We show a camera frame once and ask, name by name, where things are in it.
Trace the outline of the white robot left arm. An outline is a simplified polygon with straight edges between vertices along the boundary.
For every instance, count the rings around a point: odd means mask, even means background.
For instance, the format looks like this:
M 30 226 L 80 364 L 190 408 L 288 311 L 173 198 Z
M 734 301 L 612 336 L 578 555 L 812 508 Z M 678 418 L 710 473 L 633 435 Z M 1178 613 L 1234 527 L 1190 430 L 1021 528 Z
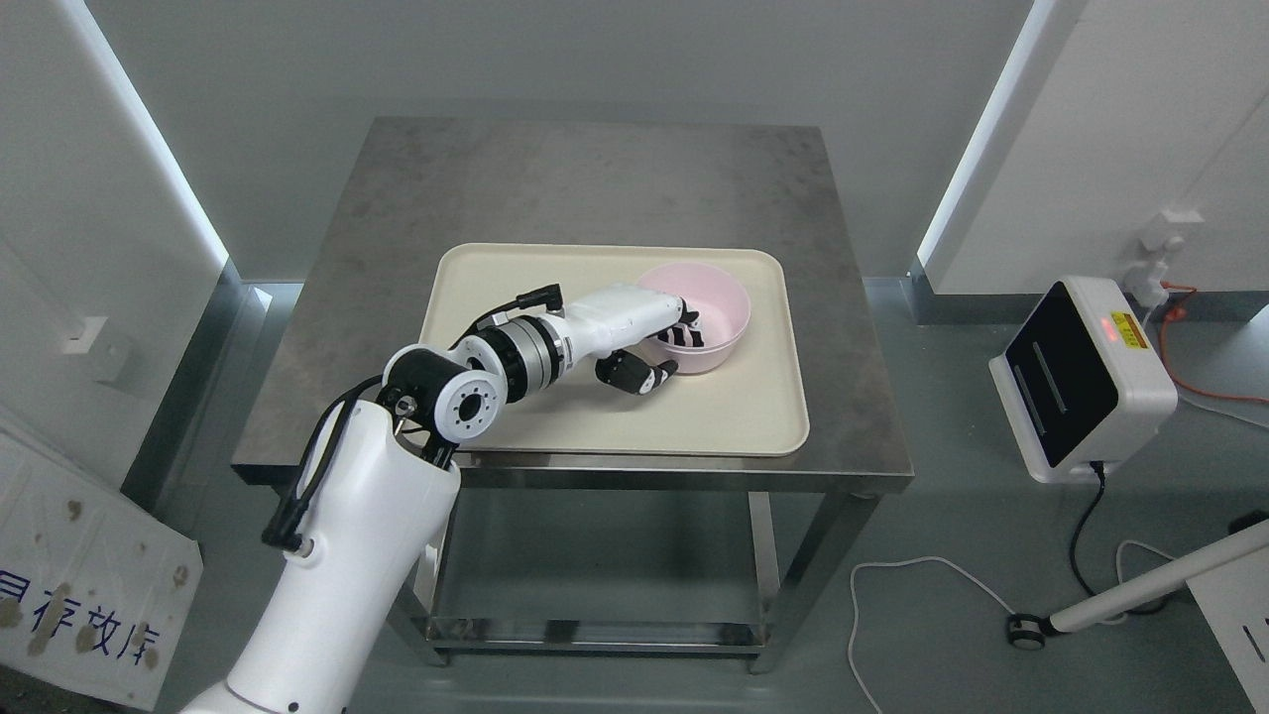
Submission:
M 409 569 L 450 515 L 457 448 L 617 345 L 580 302 L 491 313 L 453 347 L 409 345 L 341 394 L 263 531 L 286 558 L 272 601 L 227 676 L 185 711 L 345 711 Z

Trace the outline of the black white robotic hand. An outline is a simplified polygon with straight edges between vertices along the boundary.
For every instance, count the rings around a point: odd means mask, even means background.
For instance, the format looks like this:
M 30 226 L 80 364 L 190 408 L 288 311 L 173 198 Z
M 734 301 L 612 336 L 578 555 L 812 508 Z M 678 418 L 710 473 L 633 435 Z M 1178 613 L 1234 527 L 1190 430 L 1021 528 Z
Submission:
M 567 347 L 566 365 L 595 356 L 600 383 L 629 394 L 648 394 L 678 372 L 678 361 L 648 365 L 629 353 L 645 339 L 679 347 L 703 347 L 700 313 L 681 297 L 638 285 L 615 284 L 565 306 L 560 320 Z

